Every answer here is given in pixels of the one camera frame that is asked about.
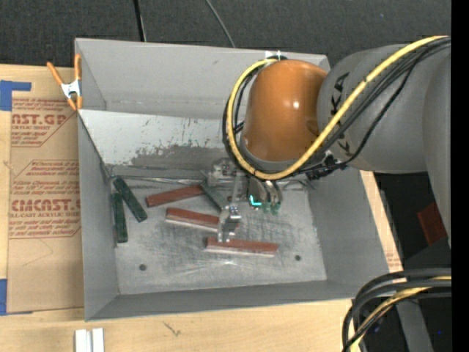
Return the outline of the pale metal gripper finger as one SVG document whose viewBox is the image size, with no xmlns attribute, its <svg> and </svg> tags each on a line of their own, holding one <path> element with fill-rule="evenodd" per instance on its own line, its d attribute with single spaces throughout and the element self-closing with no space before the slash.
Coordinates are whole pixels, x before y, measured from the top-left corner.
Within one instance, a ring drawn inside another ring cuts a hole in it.
<svg viewBox="0 0 469 352">
<path fill-rule="evenodd" d="M 209 186 L 229 186 L 233 184 L 237 175 L 237 167 L 228 158 L 221 158 L 212 163 L 207 173 Z"/>
<path fill-rule="evenodd" d="M 218 242 L 229 242 L 235 236 L 235 230 L 239 226 L 241 218 L 237 205 L 228 205 L 222 209 L 218 222 Z"/>
</svg>

